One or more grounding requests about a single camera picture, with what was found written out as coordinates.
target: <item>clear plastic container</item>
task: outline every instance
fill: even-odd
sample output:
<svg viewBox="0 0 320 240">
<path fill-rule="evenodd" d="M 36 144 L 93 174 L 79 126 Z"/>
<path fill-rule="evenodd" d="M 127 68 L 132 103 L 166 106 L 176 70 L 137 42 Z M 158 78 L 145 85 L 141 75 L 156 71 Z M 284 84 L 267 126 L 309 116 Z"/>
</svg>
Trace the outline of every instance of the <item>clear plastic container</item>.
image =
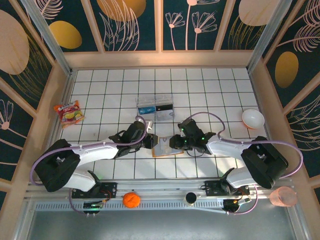
<svg viewBox="0 0 320 240">
<path fill-rule="evenodd" d="M 297 193 L 290 187 L 281 186 L 270 194 L 270 202 L 278 207 L 292 207 L 297 204 Z"/>
<path fill-rule="evenodd" d="M 139 96 L 136 99 L 137 114 L 154 122 L 173 120 L 175 117 L 174 97 L 172 94 Z"/>
</svg>

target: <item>label on container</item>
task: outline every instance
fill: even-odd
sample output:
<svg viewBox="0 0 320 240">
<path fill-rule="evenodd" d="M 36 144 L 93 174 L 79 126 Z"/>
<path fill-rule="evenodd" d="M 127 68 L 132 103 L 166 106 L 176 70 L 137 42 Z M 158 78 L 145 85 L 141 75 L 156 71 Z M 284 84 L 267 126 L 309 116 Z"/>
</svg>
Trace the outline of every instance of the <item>label on container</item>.
<svg viewBox="0 0 320 240">
<path fill-rule="evenodd" d="M 155 106 L 146 106 L 146 107 L 139 107 L 138 108 L 139 114 L 152 114 L 156 112 Z"/>
</svg>

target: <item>gray floor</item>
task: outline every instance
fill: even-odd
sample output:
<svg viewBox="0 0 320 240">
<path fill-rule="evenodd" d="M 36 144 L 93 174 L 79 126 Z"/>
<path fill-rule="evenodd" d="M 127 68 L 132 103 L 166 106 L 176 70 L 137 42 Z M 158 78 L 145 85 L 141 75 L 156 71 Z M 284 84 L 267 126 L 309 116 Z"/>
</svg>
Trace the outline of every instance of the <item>gray floor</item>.
<svg viewBox="0 0 320 240">
<path fill-rule="evenodd" d="M 29 240 L 294 240 L 287 209 L 261 199 L 245 215 L 197 210 L 37 212 Z"/>
</svg>

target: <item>gold circle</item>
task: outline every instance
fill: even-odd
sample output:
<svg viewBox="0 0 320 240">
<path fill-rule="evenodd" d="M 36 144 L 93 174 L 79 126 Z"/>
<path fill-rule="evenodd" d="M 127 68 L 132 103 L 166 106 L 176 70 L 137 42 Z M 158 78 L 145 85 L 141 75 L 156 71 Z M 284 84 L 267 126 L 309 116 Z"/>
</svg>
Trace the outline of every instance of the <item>gold circle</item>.
<svg viewBox="0 0 320 240">
<path fill-rule="evenodd" d="M 140 17 L 146 9 L 146 0 L 97 0 L 102 12 L 110 19 L 121 22 L 130 21 L 132 17 L 130 12 L 126 14 L 123 2 L 129 11 L 132 9 L 136 18 Z"/>
<path fill-rule="evenodd" d="M 66 21 L 54 21 L 49 26 L 57 43 L 66 49 L 76 49 L 82 44 L 80 32 Z"/>
<path fill-rule="evenodd" d="M 249 26 L 266 25 L 280 1 L 281 0 L 241 0 L 239 5 L 239 18 L 244 24 Z"/>
<path fill-rule="evenodd" d="M 295 80 L 299 69 L 297 56 L 290 51 L 286 51 L 276 61 L 275 82 L 280 88 L 287 88 Z"/>
<path fill-rule="evenodd" d="M 7 74 L 20 74 L 29 61 L 28 36 L 20 23 L 3 10 L 0 23 L 0 69 Z"/>
</svg>

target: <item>black bracket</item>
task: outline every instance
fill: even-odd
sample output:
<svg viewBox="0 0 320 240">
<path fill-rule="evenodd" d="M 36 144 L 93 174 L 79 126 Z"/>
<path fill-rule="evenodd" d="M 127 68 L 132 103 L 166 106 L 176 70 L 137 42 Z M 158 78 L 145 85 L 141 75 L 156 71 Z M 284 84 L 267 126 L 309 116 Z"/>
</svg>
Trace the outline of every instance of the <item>black bracket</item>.
<svg viewBox="0 0 320 240">
<path fill-rule="evenodd" d="M 223 196 L 242 196 L 250 195 L 250 190 L 247 185 L 241 186 L 240 189 L 237 189 L 234 192 L 226 192 L 222 186 L 220 180 L 210 180 L 205 181 L 204 186 L 201 187 L 202 190 L 205 190 L 207 197 L 223 197 Z"/>
<path fill-rule="evenodd" d="M 73 199 L 114 199 L 117 194 L 116 182 L 102 182 L 99 191 L 92 195 L 90 192 L 74 189 L 72 192 Z"/>
</svg>

